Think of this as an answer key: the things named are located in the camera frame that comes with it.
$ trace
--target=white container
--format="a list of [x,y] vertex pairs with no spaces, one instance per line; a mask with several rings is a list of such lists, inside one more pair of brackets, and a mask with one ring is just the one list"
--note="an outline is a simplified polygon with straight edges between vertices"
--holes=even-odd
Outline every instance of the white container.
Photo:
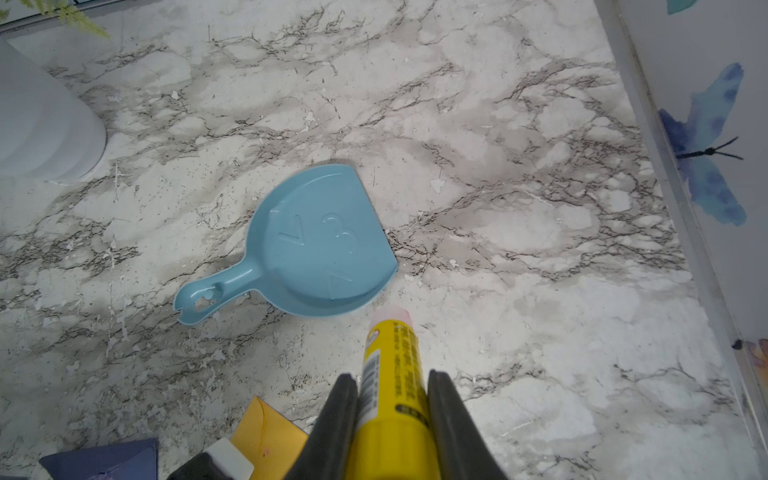
[[106,141],[82,100],[0,39],[0,176],[77,180]]

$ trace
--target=barcode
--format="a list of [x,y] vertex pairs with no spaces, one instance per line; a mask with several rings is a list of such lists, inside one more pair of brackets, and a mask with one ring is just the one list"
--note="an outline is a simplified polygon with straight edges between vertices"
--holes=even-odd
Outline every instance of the barcode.
[[360,397],[357,399],[356,430],[379,414],[379,363],[381,350],[371,353],[362,367]]

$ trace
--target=pink cap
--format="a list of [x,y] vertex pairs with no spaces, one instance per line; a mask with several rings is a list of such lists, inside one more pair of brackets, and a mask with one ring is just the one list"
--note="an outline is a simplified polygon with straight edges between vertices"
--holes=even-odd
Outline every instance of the pink cap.
[[368,329],[372,329],[384,320],[399,320],[413,328],[413,321],[411,321],[411,315],[408,313],[408,310],[397,305],[387,305],[380,307],[374,312]]

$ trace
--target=glue stick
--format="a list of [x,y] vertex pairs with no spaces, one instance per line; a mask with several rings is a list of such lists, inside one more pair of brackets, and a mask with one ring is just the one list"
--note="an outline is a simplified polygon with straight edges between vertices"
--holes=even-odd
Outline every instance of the glue stick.
[[437,480],[419,340],[407,310],[376,312],[362,365],[346,480]]

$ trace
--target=green fern leaf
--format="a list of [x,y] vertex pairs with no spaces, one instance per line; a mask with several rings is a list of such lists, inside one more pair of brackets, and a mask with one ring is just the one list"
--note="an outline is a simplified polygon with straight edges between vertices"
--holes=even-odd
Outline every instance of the green fern leaf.
[[79,28],[82,31],[87,31],[99,35],[104,38],[109,38],[109,34],[100,26],[96,25],[85,13],[74,5],[69,5],[66,0],[61,0],[58,3],[58,9],[56,10],[56,16],[58,20],[64,25],[70,25],[75,28]]
[[[91,20],[76,5],[69,5],[67,0],[18,0],[27,8],[40,12],[47,17],[58,18],[64,25],[75,27],[79,30],[109,38],[109,34]],[[0,9],[0,22],[8,17],[9,10]]]

